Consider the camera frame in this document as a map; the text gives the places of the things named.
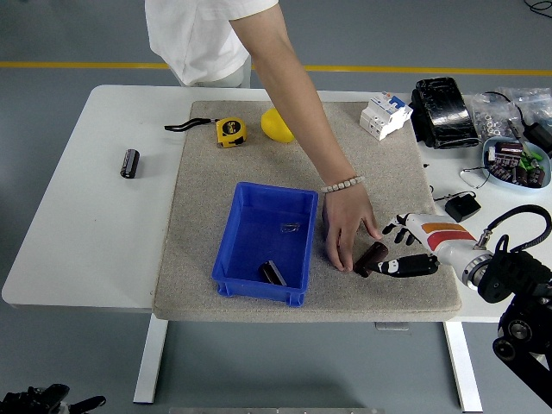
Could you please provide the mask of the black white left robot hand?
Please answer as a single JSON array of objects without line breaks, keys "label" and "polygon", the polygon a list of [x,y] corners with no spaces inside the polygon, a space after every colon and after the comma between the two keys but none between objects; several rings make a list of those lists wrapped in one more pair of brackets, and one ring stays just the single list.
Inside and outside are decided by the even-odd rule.
[{"label": "black white left robot hand", "polygon": [[65,401],[70,388],[63,384],[53,384],[47,388],[30,387],[27,390],[26,413],[89,413],[105,405],[105,396],[94,396],[77,403]]}]

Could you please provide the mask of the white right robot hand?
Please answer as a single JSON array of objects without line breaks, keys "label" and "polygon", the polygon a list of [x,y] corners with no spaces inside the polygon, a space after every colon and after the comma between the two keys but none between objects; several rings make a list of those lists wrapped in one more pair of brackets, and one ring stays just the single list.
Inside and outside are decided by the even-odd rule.
[{"label": "white right robot hand", "polygon": [[406,236],[407,245],[418,241],[428,252],[370,263],[369,269],[395,278],[409,278],[433,274],[444,264],[453,267],[456,275],[462,277],[470,275],[491,256],[486,250],[477,249],[473,236],[449,216],[397,215],[382,232],[388,234],[395,228],[399,229],[396,243]]}]

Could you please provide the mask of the person's right hand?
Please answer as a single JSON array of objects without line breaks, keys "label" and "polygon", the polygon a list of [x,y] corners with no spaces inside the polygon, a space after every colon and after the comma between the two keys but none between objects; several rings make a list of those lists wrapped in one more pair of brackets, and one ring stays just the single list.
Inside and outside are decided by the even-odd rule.
[{"label": "person's right hand", "polygon": [[324,198],[323,218],[326,254],[339,271],[353,270],[354,240],[361,225],[373,239],[382,237],[363,184],[328,193]]}]

